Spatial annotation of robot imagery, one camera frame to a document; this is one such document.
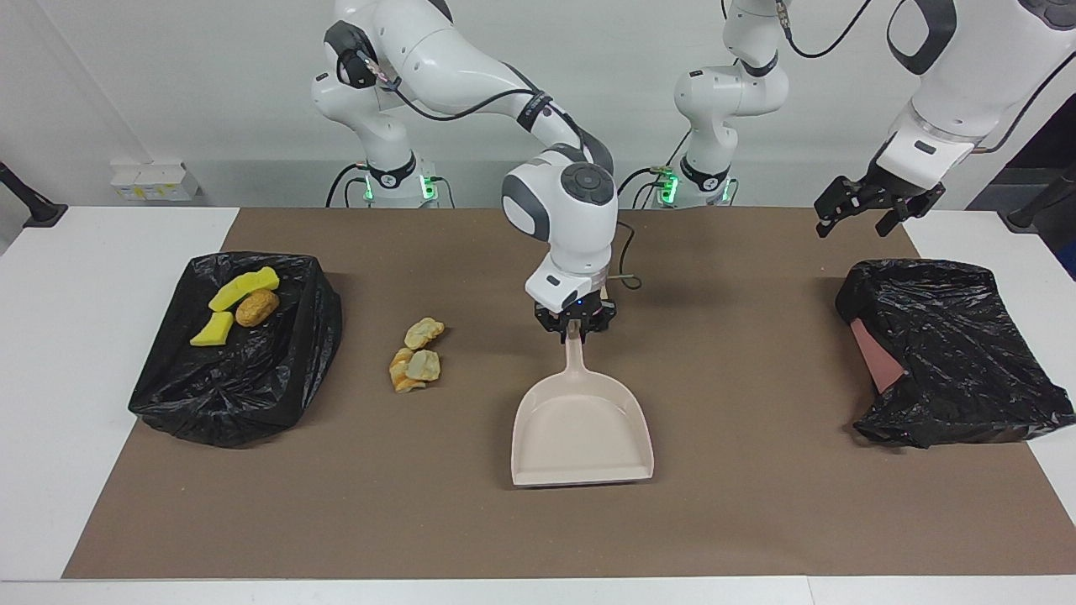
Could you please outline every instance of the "brown mat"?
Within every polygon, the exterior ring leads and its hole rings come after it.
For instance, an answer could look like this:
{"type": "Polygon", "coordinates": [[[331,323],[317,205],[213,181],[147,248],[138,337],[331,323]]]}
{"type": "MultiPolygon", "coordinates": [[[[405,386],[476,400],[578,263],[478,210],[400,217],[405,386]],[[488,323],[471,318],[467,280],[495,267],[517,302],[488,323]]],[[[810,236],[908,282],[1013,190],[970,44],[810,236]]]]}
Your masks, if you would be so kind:
{"type": "Polygon", "coordinates": [[[136,426],[68,578],[471,578],[1076,573],[1076,529],[1023,444],[866,446],[870,376],[833,310],[849,267],[915,256],[870,217],[626,214],[621,314],[586,362],[646,410],[645,484],[512,489],[523,393],[563,368],[523,282],[543,245],[495,210],[243,210],[226,250],[314,254],[344,301],[300,424],[220,450],[136,426]],[[392,393],[431,314],[444,378],[392,393]]]}

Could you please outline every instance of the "beige dustpan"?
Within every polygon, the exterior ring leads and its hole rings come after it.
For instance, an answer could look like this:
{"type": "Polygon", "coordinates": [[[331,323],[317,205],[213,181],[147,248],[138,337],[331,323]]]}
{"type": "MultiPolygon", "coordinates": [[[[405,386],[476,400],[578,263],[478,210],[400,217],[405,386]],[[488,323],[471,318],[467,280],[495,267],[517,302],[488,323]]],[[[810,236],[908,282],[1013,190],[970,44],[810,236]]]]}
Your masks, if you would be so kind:
{"type": "Polygon", "coordinates": [[[567,367],[527,391],[512,428],[516,486],[649,479],[654,452],[642,408],[626,386],[583,366],[578,322],[565,342],[567,367]]]}

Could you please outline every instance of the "trash bag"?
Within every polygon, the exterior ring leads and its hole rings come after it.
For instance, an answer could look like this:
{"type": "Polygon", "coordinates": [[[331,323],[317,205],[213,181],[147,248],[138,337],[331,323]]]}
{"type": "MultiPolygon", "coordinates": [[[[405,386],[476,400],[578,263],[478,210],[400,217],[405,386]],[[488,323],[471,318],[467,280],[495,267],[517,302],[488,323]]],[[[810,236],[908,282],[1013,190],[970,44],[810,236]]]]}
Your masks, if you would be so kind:
{"type": "Polygon", "coordinates": [[[175,286],[128,409],[181,439],[236,447],[294,426],[340,346],[340,297],[313,256],[230,252],[194,258],[175,286]],[[280,277],[280,306],[223,347],[192,347],[208,304],[232,278],[280,277]]]}
{"type": "Polygon", "coordinates": [[[837,294],[847,323],[904,368],[853,426],[872,441],[928,448],[1030,439],[1076,422],[1005,310],[988,269],[865,261],[837,294]]]}

